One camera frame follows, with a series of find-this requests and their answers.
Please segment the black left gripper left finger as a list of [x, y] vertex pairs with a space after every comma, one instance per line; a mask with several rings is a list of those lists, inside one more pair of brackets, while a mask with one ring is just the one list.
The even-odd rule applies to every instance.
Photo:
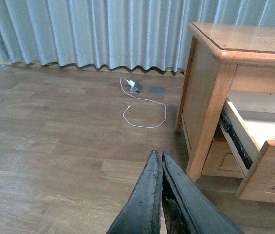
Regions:
[[162, 162], [153, 150], [109, 234], [158, 234], [161, 228]]

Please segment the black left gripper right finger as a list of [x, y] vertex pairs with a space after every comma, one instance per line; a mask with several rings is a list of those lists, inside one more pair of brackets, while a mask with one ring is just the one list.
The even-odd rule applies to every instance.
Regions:
[[162, 206], [169, 234], [242, 234], [163, 151]]

